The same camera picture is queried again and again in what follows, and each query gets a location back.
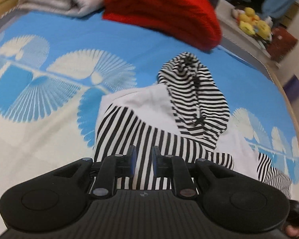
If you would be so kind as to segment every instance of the bed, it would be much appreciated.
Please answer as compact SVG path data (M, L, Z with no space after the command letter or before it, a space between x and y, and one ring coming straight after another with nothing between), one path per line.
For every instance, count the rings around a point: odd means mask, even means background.
M184 51L209 68L240 133L291 178L291 196L299 200L295 118L272 73L233 42L223 38L205 53L153 30L102 20L102 12L77 19L19 10L0 19L0 196L93 158L101 97L155 85L161 66Z

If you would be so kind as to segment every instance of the silver screw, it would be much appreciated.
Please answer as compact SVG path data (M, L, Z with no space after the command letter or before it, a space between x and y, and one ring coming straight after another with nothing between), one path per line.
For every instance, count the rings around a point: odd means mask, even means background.
M196 191L192 190L192 189L183 189L179 192L183 197L192 197L196 195Z
M93 190L95 196L106 196L109 194L109 191L106 188L97 188Z

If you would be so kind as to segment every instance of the folded red blanket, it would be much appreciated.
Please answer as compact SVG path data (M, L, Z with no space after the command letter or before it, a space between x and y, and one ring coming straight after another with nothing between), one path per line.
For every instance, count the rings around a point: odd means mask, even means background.
M156 29L201 50L222 36L208 0L105 0L103 19Z

